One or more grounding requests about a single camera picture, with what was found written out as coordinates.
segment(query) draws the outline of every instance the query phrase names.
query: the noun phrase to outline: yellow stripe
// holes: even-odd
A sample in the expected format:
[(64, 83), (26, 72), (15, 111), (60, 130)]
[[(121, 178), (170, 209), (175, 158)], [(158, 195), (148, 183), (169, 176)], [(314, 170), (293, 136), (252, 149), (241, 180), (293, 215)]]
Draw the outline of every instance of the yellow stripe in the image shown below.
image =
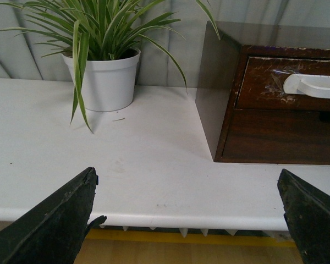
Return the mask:
[(278, 246), (296, 247), (294, 242), (277, 242), (274, 238), (260, 236), (230, 236), (188, 234), (185, 238), (178, 233), (122, 231), (109, 229), (92, 229), (86, 239), (122, 240), (139, 242), (186, 243), (186, 244), (211, 244), (235, 246)]

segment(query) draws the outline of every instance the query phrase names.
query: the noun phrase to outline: plant leaf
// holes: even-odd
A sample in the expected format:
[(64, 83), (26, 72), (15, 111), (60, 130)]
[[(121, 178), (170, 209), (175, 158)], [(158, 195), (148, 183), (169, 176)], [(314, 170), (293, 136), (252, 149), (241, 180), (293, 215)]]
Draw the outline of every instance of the plant leaf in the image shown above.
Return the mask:
[(145, 35), (140, 35), (143, 39), (146, 39), (147, 41), (149, 41), (150, 43), (154, 44), (159, 50), (161, 50), (162, 52), (164, 52), (167, 56), (169, 56), (169, 58), (173, 61), (173, 63), (176, 65), (177, 69), (179, 70), (179, 72), (181, 73), (181, 76), (183, 78), (183, 81), (185, 82), (185, 87), (187, 88), (187, 80), (186, 80), (186, 76), (182, 71), (181, 66), (178, 64), (178, 62), (176, 61), (176, 59), (171, 55), (171, 53), (165, 49), (163, 46), (161, 46), (159, 43), (157, 43), (156, 41), (152, 40), (151, 38), (145, 36)]

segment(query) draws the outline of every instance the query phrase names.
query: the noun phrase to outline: gray curtain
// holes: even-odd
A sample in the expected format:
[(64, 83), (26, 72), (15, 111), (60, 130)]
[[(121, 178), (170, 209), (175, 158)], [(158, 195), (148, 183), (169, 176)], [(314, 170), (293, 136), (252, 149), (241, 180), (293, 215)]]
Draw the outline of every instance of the gray curtain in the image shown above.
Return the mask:
[[(217, 20), (330, 28), (330, 0), (209, 2)], [(187, 77), (188, 87), (196, 87), (207, 18), (195, 0), (168, 0), (154, 10), (153, 14), (167, 11), (177, 12), (174, 17), (182, 19), (181, 22), (173, 24), (173, 27), (185, 39), (166, 31), (152, 33), (151, 37), (167, 47), (178, 60)], [(0, 29), (17, 25), (25, 25), (21, 15), (9, 7), (0, 7)], [(49, 47), (34, 45), (41, 41), (40, 38), (33, 34), (0, 32), (0, 78), (71, 80), (61, 56), (41, 58), (49, 52)], [(184, 86), (182, 77), (171, 60), (148, 43), (142, 46), (140, 65), (140, 85)]]

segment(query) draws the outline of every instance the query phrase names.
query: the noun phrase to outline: wooden drawer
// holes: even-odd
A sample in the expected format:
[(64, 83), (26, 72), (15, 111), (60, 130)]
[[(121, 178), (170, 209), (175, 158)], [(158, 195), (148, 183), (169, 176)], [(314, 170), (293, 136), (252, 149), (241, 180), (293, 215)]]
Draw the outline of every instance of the wooden drawer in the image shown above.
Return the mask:
[(292, 73), (330, 75), (330, 60), (249, 57), (237, 108), (330, 111), (330, 100), (283, 91)]
[(218, 25), (220, 41), (207, 26), (196, 97), (213, 160), (330, 164), (330, 100), (283, 92), (292, 73), (330, 75), (330, 29)]
[(330, 123), (318, 112), (237, 109), (222, 160), (330, 164)]

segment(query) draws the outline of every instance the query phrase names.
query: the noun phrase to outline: drawer front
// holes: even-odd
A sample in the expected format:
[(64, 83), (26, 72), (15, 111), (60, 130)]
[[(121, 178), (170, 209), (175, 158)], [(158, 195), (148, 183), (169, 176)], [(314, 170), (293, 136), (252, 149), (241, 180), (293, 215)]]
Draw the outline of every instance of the drawer front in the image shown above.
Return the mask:
[(330, 75), (330, 60), (250, 57), (236, 108), (330, 111), (330, 99), (285, 94), (291, 73)]
[(220, 161), (330, 164), (330, 123), (317, 112), (236, 109)]

